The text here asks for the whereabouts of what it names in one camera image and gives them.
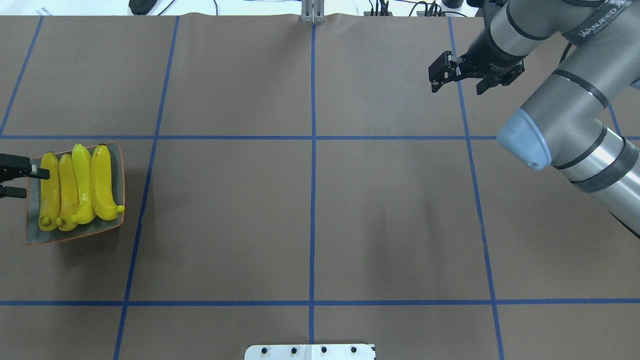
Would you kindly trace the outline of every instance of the toy banana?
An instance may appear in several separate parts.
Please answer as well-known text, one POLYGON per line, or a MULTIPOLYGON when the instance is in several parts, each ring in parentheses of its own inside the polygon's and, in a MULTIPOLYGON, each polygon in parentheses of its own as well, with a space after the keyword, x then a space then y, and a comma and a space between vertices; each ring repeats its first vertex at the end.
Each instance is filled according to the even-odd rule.
POLYGON ((124 212, 124 206, 113 201, 111 186, 111 154, 105 145, 98 145, 91 157, 91 204, 103 220, 113 220, 124 212))
POLYGON ((48 152, 42 158, 40 167, 49 171, 48 180, 40 180, 40 216, 38 226, 42 231, 55 229, 55 219, 60 214, 60 177, 58 175, 58 158, 48 152))
POLYGON ((89 150, 86 147, 77 143, 71 152, 71 160, 74 164, 78 186, 78 208, 76 213, 69 216, 69 220, 77 224, 88 224, 95 218, 95 211, 91 205, 91 195, 89 194, 91 154, 89 154, 89 150))
POLYGON ((58 229, 70 231, 77 223, 69 220, 78 208, 78 183, 71 155, 60 158, 60 216, 56 219, 58 229))

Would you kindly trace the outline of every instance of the bin containing bananas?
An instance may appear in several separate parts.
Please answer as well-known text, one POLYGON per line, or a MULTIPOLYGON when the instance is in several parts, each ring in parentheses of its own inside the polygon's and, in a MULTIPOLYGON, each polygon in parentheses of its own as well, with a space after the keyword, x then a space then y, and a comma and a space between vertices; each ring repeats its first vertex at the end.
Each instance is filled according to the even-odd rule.
POLYGON ((124 221, 124 168, 117 142, 84 147, 31 164, 49 170, 30 179, 27 238, 30 245, 65 241, 114 229, 124 221))

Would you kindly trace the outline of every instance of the vertical blue line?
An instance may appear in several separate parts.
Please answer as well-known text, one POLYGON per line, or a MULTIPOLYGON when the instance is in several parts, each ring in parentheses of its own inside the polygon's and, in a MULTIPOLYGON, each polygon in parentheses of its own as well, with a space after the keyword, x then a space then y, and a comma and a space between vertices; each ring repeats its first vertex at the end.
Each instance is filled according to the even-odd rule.
POLYGON ((613 106, 611 105, 609 105, 609 113, 611 114, 611 120, 613 120, 613 126, 616 128, 616 134, 622 136, 620 125, 618 125, 618 118, 616 118, 616 113, 613 111, 613 106))
POLYGON ((311 27, 311 219, 309 244, 309 343, 315 342, 316 300, 316 25, 311 27))
MULTIPOLYGON (((449 36, 451 38, 451 47, 453 52, 456 52, 456 40, 453 31, 453 22, 451 18, 447 18, 449 21, 449 36)), ((482 204, 480 203, 480 193, 478 190, 477 176, 476 176, 476 164, 474 163, 473 148, 471 146, 471 136, 469 132, 469 123, 467 121, 467 109, 465 107, 465 98, 462 92, 462 84, 458 85, 458 97, 460 98, 460 110, 462 112, 462 122, 465 126, 465 136, 467 137, 467 154, 469 157, 469 166, 471 167, 471 180, 474 185, 474 195, 476 197, 476 210, 478 213, 478 219, 480 221, 480 230, 482 234, 482 243, 484 248, 484 265, 486 267, 486 277, 489 283, 489 295, 491 296, 492 311, 493 311, 493 326, 495 327, 495 338, 498 344, 498 355, 500 360, 504 360, 504 349, 502 346, 502 333, 500 331, 500 319, 498 317, 498 305, 495 301, 495 288, 493 287, 493 273, 491 271, 491 261, 489 258, 489 246, 486 242, 486 231, 484 229, 484 216, 482 212, 482 204)))
POLYGON ((118 336, 116 338, 116 345, 113 352, 113 359, 118 360, 120 357, 120 345, 122 344, 122 335, 124 333, 124 324, 127 318, 127 309, 129 307, 129 297, 131 295, 131 283, 133 281, 133 272, 136 268, 136 258, 138 257, 138 245, 140 244, 140 234, 142 233, 142 220, 145 216, 145 209, 147 207, 147 197, 149 194, 149 184, 151 182, 151 174, 154 167, 154 160, 156 158, 156 148, 158 142, 158 135, 160 133, 160 125, 162 123, 162 115, 164 110, 164 98, 166 97, 166 89, 169 85, 169 75, 171 73, 171 62, 173 61, 173 50, 175 49, 175 39, 178 34, 178 25, 180 23, 180 17, 175 18, 175 24, 173 25, 173 36, 171 39, 171 48, 169 50, 169 59, 166 64, 166 72, 164 73, 164 84, 162 89, 162 95, 160 98, 160 105, 158 108, 158 118, 156 120, 156 133, 154 135, 154 142, 151 146, 151 155, 149 157, 149 165, 147 168, 147 178, 145 180, 145 189, 142 194, 142 204, 140 206, 140 215, 138 217, 138 228, 136 230, 136 239, 133 243, 133 251, 131 253, 131 262, 129 263, 129 275, 127 276, 127 287, 124 293, 124 303, 122 305, 122 313, 120 314, 120 325, 118 326, 118 336))
POLYGON ((13 107, 13 101, 15 100, 15 96, 18 94, 18 88, 20 87, 20 82, 22 81, 24 71, 27 69, 29 58, 31 57, 31 53, 33 52, 33 47, 36 45, 36 40, 38 39, 38 34, 40 33, 40 28, 42 27, 43 20, 44 20, 44 16, 40 16, 40 20, 38 21, 38 26, 36 27, 36 32, 33 34, 33 38, 31 39, 31 45, 29 45, 29 50, 27 51, 27 56, 24 58, 24 62, 22 63, 22 68, 20 69, 18 80, 15 81, 15 86, 13 87, 11 98, 9 99, 9 105, 7 105, 6 111, 4 112, 2 124, 0 124, 0 135, 2 135, 2 133, 4 132, 4 127, 6 126, 6 122, 7 120, 9 120, 9 113, 11 113, 11 108, 13 107))

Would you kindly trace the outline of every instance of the white metal plate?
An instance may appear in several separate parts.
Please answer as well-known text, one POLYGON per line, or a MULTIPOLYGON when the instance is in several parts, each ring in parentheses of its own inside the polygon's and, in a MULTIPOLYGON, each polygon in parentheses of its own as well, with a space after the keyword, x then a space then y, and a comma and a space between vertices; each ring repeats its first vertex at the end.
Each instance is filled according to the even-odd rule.
POLYGON ((244 360, 375 360, 376 346, 367 344, 252 345, 244 360))

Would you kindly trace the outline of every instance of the tray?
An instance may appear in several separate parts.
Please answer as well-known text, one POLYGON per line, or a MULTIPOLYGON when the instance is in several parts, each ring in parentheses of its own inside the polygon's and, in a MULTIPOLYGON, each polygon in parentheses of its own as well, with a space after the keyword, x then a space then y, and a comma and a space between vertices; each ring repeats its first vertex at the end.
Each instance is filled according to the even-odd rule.
MULTIPOLYGON (((109 148, 111 153, 111 182, 113 186, 113 200, 118 204, 125 205, 125 178, 124 167, 122 165, 122 152, 120 151, 120 145, 117 142, 110 142, 105 144, 109 148)), ((93 154, 93 149, 97 145, 87 147, 89 153, 93 154)), ((71 154, 71 151, 57 153, 58 159, 64 154, 71 154)), ((40 160, 42 157, 31 159, 31 164, 40 166, 40 160)), ((72 239, 78 239, 85 236, 102 233, 103 231, 115 229, 122 225, 124 221, 124 213, 119 214, 118 218, 114 220, 103 220, 99 217, 95 217, 89 224, 78 225, 71 231, 60 231, 55 229, 53 231, 42 231, 38 227, 38 217, 40 216, 40 180, 29 178, 29 184, 27 186, 28 208, 27 208, 27 245, 38 245, 43 243, 52 243, 58 241, 67 241, 72 239)))

